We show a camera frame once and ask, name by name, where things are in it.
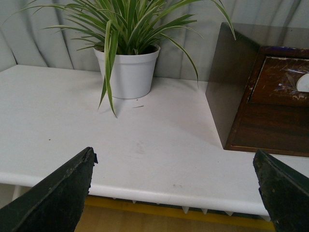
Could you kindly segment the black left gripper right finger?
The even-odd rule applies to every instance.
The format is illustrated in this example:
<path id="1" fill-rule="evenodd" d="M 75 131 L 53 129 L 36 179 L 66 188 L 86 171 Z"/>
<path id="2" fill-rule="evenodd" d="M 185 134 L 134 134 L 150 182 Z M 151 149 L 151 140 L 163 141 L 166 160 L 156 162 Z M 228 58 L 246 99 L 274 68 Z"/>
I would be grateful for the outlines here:
<path id="1" fill-rule="evenodd" d="M 277 232 L 309 230 L 309 178 L 263 150 L 253 166 L 265 209 Z"/>

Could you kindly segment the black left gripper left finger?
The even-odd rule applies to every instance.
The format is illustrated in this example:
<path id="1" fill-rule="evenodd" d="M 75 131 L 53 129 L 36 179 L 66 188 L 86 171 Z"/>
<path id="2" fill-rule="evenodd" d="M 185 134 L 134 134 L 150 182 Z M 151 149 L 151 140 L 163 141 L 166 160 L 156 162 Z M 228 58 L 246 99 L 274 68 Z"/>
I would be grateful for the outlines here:
<path id="1" fill-rule="evenodd" d="M 2 232 L 73 232 L 98 162 L 87 147 L 0 210 Z"/>

